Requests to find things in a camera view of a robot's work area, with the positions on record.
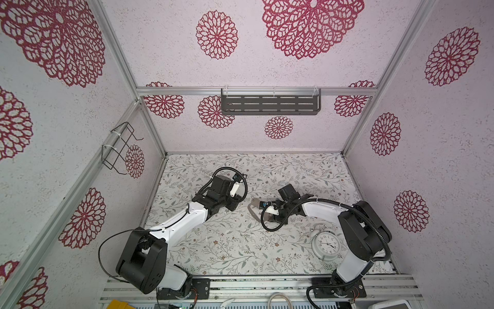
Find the red floral pattern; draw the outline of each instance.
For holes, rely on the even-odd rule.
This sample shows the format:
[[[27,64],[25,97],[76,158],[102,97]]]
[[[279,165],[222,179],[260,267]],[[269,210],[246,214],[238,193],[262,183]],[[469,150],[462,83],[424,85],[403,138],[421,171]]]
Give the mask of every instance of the red floral pattern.
[[[36,277],[31,280],[26,291],[17,302],[17,309],[39,309],[44,304],[44,297],[48,292],[48,276],[44,273],[44,267],[40,267]]]
[[[132,145],[125,155],[125,167],[132,178],[139,178],[144,171],[144,154],[137,145]]]
[[[24,151],[33,136],[32,126],[24,104],[0,87],[0,161]]]
[[[401,128],[398,117],[391,113],[379,116],[370,131],[370,143],[374,152],[380,156],[390,154],[398,146]]]
[[[70,218],[58,240],[64,247],[82,248],[96,238],[106,216],[105,199],[96,188],[90,188]]]
[[[223,12],[209,11],[196,27],[197,43],[213,59],[224,59],[232,54],[239,40],[232,19]]]
[[[420,232],[429,223],[429,208],[417,192],[401,192],[396,197],[394,209],[396,220],[410,232]]]
[[[286,56],[314,58],[340,43],[364,0],[263,0],[266,35]]]
[[[166,83],[152,82],[148,87],[171,87]],[[152,95],[143,97],[150,111],[163,118],[175,118],[184,111],[184,100],[181,95]]]
[[[229,126],[235,116],[223,115],[221,112],[221,98],[217,95],[205,97],[198,106],[199,117],[211,128],[224,128]]]
[[[8,261],[0,266],[0,289],[14,272],[14,269],[19,265],[19,261]]]
[[[375,84],[370,81],[358,81],[350,84],[349,87],[374,87]],[[334,102],[334,110],[338,115],[352,117],[360,114],[364,105],[369,99],[365,95],[339,95]]]
[[[264,126],[264,132],[272,139],[287,137],[293,129],[293,123],[287,117],[276,116],[268,120]]]
[[[68,86],[96,83],[105,45],[84,0],[0,0],[1,28],[26,59]]]
[[[434,86],[443,86],[465,74],[479,52],[479,34],[463,27],[448,33],[432,49],[425,64],[425,77]]]

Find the metal rail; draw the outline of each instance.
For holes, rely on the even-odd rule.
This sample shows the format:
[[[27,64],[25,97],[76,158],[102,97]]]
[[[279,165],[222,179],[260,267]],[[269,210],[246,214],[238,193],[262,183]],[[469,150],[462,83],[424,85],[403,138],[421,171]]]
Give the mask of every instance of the metal rail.
[[[366,95],[373,96],[377,88],[357,87],[137,87],[139,95]]]
[[[209,278],[211,285],[209,299],[201,302],[217,303],[235,298],[241,302],[265,301],[273,293],[284,293],[292,301],[306,301],[305,290],[312,285],[311,278],[330,277],[329,275],[258,275],[258,276],[194,276]],[[367,292],[366,298],[357,301],[384,301],[389,299],[423,300],[423,297],[411,275],[366,275],[363,284]],[[156,294],[142,294],[129,283],[108,280],[100,304],[111,302],[112,299],[125,302],[155,303]],[[352,298],[341,298],[338,301],[349,301]],[[317,301],[334,301],[334,299],[317,299]],[[170,301],[180,303],[183,300]]]

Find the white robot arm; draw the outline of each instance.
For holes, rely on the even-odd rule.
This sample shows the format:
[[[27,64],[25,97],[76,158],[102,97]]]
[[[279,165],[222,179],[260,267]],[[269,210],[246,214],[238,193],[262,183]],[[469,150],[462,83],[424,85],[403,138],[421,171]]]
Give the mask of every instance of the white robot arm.
[[[222,170],[234,171],[233,179],[217,176]],[[245,188],[243,196],[236,194],[241,183]],[[169,288],[185,297],[191,290],[192,275],[175,265],[166,265],[168,246],[176,245],[220,208],[234,211],[246,195],[243,174],[230,167],[217,169],[184,210],[149,230],[139,227],[130,234],[117,263],[117,273],[144,294],[156,288]]]

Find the cable tie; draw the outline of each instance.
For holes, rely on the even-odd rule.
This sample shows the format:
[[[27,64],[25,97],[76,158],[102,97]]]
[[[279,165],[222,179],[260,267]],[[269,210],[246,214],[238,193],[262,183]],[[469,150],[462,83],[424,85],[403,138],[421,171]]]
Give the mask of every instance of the cable tie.
[[[111,147],[111,148],[113,148],[115,151],[117,151],[117,149],[116,149],[115,147],[113,147],[112,145],[104,144],[103,146],[108,146],[108,147]]]

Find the white alarm clock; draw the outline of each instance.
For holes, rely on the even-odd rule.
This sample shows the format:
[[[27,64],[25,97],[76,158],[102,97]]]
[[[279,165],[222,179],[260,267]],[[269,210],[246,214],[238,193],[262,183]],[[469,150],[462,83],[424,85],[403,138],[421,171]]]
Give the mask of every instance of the white alarm clock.
[[[319,259],[323,261],[332,261],[340,253],[341,244],[333,232],[328,230],[313,230],[311,237],[312,250]]]

